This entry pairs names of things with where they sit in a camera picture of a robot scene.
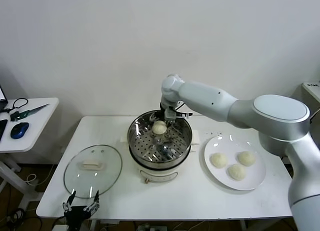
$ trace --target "glass lid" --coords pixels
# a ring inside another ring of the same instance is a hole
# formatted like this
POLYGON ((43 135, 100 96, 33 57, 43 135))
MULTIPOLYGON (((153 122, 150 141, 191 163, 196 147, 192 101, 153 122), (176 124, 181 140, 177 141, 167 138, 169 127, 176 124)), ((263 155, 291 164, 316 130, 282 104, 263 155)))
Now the glass lid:
POLYGON ((78 198, 93 198, 109 190, 122 169, 120 153, 109 145, 87 147, 74 156, 64 171, 64 186, 78 198))

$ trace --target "green knife handle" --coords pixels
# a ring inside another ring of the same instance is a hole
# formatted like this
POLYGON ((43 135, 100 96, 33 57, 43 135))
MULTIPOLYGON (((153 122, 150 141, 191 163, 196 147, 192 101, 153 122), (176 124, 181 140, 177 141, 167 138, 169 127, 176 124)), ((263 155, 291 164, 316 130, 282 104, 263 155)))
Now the green knife handle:
POLYGON ((14 112, 13 114, 10 115, 10 118, 11 118, 12 121, 14 121, 14 120, 22 120, 22 119, 28 117, 28 114, 29 114, 29 110, 21 112, 21 113, 16 111, 16 112, 14 112))

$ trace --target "white plate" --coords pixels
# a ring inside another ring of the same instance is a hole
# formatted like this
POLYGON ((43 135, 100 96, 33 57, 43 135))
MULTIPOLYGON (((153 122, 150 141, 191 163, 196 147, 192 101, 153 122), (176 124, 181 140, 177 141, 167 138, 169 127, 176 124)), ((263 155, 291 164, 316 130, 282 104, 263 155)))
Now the white plate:
POLYGON ((205 146, 204 161, 212 175, 224 185, 235 190, 253 190, 258 187, 266 177, 266 165, 260 154, 255 151, 250 142, 241 140, 233 135, 219 135, 212 138, 205 146), (240 164, 237 154, 243 151, 251 151, 255 155, 255 163, 245 167, 246 177, 237 181, 229 176, 228 168, 234 164, 240 164), (223 153, 228 158, 224 168, 216 168, 210 161, 211 155, 223 153))

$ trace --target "robotic arm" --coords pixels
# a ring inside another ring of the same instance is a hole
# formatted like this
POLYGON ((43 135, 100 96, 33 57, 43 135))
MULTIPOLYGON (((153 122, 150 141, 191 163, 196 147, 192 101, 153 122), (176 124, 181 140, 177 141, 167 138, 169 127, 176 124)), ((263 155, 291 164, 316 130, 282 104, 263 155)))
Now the robotic arm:
POLYGON ((219 88, 184 82, 178 75, 164 79, 161 91, 166 120, 174 122, 173 110, 183 101, 215 121, 257 130, 264 149, 287 155, 294 170, 288 200, 295 223, 300 231, 319 230, 320 151, 309 133, 310 111, 304 103, 279 95, 240 100, 219 88))

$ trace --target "table leg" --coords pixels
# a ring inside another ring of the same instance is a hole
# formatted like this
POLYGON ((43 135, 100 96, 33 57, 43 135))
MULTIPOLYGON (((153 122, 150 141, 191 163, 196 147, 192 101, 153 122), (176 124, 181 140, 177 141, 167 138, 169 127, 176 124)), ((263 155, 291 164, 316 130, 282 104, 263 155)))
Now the table leg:
POLYGON ((8 166, 6 166, 3 162, 0 161, 0 177, 2 177, 5 181, 15 187, 24 195, 28 195, 29 197, 37 197, 38 194, 34 190, 34 186, 28 185, 25 181, 23 181, 18 175, 15 174, 8 166))
POLYGON ((21 167, 13 160, 9 154, 4 154, 1 156, 1 161, 8 165, 11 169, 14 169, 17 172, 21 171, 21 167))

